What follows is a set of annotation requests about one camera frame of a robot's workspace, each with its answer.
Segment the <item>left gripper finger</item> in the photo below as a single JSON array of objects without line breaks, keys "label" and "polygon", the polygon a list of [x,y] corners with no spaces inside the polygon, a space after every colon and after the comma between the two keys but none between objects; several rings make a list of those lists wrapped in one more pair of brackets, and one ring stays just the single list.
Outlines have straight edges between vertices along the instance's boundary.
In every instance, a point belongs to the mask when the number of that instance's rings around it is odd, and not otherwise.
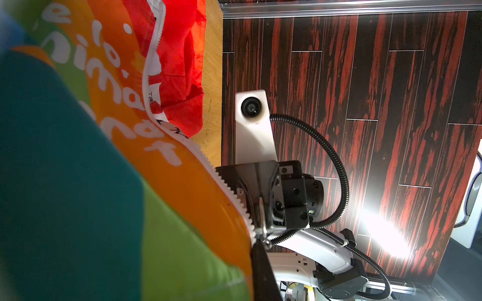
[{"label": "left gripper finger", "polygon": [[260,239],[256,240],[251,249],[251,263],[254,300],[282,301],[281,293],[266,253],[265,245]]}]

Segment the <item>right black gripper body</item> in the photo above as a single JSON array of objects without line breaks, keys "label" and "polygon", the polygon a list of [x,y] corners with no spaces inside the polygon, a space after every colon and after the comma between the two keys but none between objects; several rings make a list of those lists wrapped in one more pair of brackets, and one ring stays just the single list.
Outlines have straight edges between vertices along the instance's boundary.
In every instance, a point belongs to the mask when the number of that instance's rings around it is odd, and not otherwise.
[{"label": "right black gripper body", "polygon": [[253,239],[290,239],[309,227],[325,200],[323,183],[299,161],[263,161],[215,169],[249,216]]}]

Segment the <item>white orange kids jacket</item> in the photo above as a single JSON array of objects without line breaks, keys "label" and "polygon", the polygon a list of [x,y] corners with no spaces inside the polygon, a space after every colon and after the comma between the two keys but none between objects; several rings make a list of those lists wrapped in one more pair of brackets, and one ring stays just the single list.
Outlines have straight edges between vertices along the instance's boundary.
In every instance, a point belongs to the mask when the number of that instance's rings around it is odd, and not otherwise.
[{"label": "white orange kids jacket", "polygon": [[202,128],[204,1],[1,2],[1,299],[252,300]]}]

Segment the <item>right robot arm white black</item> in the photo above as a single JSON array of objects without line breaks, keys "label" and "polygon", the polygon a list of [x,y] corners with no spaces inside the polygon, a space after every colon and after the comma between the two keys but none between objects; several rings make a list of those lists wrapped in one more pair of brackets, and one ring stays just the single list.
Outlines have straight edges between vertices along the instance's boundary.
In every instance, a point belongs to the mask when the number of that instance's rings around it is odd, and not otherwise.
[{"label": "right robot arm white black", "polygon": [[256,300],[289,300],[291,282],[320,290],[331,300],[354,297],[365,286],[364,266],[348,249],[355,242],[352,232],[330,238],[310,226],[321,212],[325,191],[299,162],[264,161],[216,171],[251,218]]}]

